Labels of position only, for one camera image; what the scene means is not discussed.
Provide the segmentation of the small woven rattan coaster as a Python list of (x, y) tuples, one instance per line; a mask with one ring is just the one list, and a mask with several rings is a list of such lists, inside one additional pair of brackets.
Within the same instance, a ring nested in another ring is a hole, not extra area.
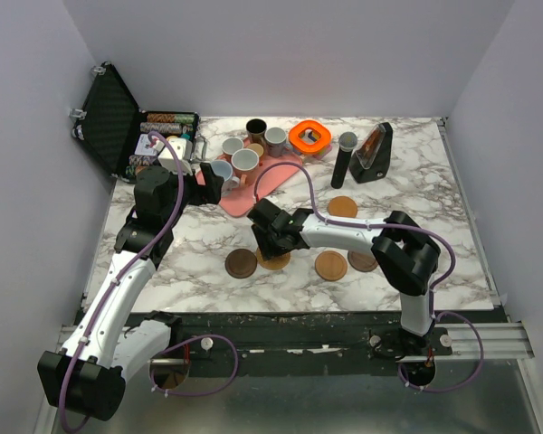
[(264, 259), (261, 250), (257, 249), (255, 256), (261, 267), (273, 271), (284, 269), (291, 261), (291, 254), (289, 252), (272, 259)]

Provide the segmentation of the dark wood coaster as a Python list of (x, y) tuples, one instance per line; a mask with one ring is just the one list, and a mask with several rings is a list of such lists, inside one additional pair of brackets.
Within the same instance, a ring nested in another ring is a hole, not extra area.
[(360, 272), (371, 272), (378, 267), (376, 259), (369, 254), (349, 251), (347, 257), (350, 266)]
[(247, 249), (235, 249), (225, 258), (226, 272), (233, 278), (248, 278), (257, 269), (255, 254)]

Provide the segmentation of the light wood coaster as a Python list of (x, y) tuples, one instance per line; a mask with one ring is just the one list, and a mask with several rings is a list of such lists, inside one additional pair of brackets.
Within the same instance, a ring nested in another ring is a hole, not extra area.
[(334, 250), (321, 252), (315, 260), (317, 274), (326, 281), (337, 281), (348, 272), (347, 260)]
[(358, 208), (353, 199), (348, 196), (340, 195), (330, 200), (328, 213), (330, 216), (356, 218)]

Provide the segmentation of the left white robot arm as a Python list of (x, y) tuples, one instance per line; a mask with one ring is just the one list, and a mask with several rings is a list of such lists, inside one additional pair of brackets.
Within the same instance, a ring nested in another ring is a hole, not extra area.
[(208, 163), (200, 175), (176, 175), (153, 165), (142, 170), (135, 204), (119, 231), (106, 278), (89, 310), (56, 352), (37, 364), (50, 405), (87, 419), (109, 420), (119, 408), (132, 376), (156, 354), (176, 355), (183, 336), (176, 320), (159, 314), (131, 335), (123, 328), (138, 295), (157, 271), (173, 228), (187, 205), (217, 204), (224, 179)]

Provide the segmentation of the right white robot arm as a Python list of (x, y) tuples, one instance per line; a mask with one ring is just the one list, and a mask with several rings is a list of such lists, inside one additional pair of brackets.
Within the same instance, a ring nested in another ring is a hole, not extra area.
[(248, 212), (252, 232), (264, 259), (293, 250), (333, 248), (369, 255), (388, 283), (400, 293), (400, 347), (419, 354), (431, 343), (433, 325), (431, 278), (440, 248), (406, 213), (380, 220), (319, 217), (313, 210), (294, 213), (261, 199)]

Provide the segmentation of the small tan cup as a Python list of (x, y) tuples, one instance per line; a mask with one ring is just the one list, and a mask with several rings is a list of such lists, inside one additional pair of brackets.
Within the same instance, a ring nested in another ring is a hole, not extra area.
[(246, 149), (251, 149), (253, 152), (255, 152), (259, 159), (264, 157), (265, 150), (261, 144), (251, 143), (246, 147)]

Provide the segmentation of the light blue mug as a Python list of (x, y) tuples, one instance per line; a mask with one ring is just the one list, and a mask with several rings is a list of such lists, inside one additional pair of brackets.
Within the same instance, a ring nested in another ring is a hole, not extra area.
[(217, 159), (210, 163), (215, 175), (224, 179), (221, 194), (228, 195), (233, 189), (240, 185), (240, 179), (234, 174), (232, 165), (224, 159)]

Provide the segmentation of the pink serving tray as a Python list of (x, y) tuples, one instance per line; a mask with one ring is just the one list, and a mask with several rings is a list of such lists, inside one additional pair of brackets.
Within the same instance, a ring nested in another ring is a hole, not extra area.
[(248, 184), (239, 185), (228, 195), (222, 196), (219, 206), (232, 217), (244, 216), (253, 207), (256, 198), (262, 199), (273, 193), (298, 172), (290, 163), (302, 165), (302, 160), (293, 153), (278, 158), (264, 156), (249, 176)]

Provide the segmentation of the pink mug front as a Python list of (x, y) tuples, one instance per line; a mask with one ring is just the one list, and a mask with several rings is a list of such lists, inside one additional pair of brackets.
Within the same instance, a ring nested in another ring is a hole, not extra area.
[(249, 176), (259, 166), (258, 154), (250, 148), (243, 148), (233, 153), (231, 165), (239, 185), (248, 184)]

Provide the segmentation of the pink mug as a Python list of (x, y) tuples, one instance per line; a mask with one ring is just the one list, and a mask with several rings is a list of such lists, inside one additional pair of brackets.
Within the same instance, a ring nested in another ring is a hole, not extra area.
[(237, 137), (229, 137), (222, 143), (223, 158), (230, 161), (233, 154), (244, 148), (244, 142)]
[(239, 185), (248, 184), (249, 176), (259, 166), (258, 154), (250, 148), (243, 148), (233, 153), (231, 165)]

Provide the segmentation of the pink mug back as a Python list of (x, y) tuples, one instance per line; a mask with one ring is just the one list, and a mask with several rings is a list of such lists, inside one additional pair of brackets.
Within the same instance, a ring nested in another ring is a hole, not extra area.
[(229, 137), (222, 143), (223, 158), (230, 161), (233, 154), (244, 148), (244, 142), (237, 137)]

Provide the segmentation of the black gold mug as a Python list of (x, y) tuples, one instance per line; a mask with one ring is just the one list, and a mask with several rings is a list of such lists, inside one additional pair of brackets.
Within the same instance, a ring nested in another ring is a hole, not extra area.
[(267, 130), (266, 122), (261, 118), (252, 118), (247, 121), (246, 132), (251, 143), (262, 145), (264, 143), (264, 135)]

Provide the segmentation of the grey mug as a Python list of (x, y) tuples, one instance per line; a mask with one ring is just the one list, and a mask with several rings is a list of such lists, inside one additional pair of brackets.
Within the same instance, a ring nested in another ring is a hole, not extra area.
[(264, 134), (270, 157), (278, 158), (292, 151), (286, 132), (280, 127), (270, 127)]

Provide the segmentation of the orange lid container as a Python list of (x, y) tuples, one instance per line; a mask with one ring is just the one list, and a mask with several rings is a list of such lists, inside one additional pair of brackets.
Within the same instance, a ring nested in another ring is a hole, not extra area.
[(301, 156), (322, 159), (331, 150), (332, 135), (321, 123), (306, 119), (293, 127), (288, 135), (292, 150)]

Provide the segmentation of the black poker chip case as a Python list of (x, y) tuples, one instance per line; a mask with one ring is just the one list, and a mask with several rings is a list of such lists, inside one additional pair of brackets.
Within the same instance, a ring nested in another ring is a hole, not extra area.
[(205, 157), (196, 151), (198, 113), (143, 109), (108, 61), (91, 73), (82, 108), (70, 114), (71, 134), (109, 175), (132, 182), (139, 168), (158, 164), (159, 151), (148, 140), (151, 131), (171, 142), (186, 171)]

